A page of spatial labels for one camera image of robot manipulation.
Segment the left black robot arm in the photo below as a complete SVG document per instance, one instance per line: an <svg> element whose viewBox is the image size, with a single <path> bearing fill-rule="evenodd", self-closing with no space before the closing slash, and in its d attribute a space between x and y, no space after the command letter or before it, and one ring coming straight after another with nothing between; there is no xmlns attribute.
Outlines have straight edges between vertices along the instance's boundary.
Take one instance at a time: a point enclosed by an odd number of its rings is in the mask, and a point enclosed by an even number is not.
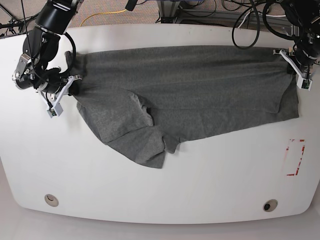
<svg viewBox="0 0 320 240"><path fill-rule="evenodd" d="M280 4L287 20L299 28L299 35L285 35L274 30L267 21L267 10L273 4ZM265 27L279 38L293 41L293 61L301 71L310 72L320 57L320 2L318 0L268 0L263 11Z"/></svg>

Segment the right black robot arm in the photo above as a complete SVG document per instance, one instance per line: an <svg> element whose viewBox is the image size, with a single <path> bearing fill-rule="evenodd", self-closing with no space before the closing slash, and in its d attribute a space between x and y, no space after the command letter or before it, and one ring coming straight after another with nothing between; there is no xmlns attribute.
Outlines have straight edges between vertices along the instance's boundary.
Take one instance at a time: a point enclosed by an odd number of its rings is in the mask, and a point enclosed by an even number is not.
<svg viewBox="0 0 320 240"><path fill-rule="evenodd" d="M76 61L76 45L67 33L73 17L78 13L82 0L48 0L35 20L35 27L26 31L22 55L12 80L18 89L34 88L44 94L57 94L67 85ZM70 41L67 69L47 69L57 55L59 41L64 35Z"/></svg>

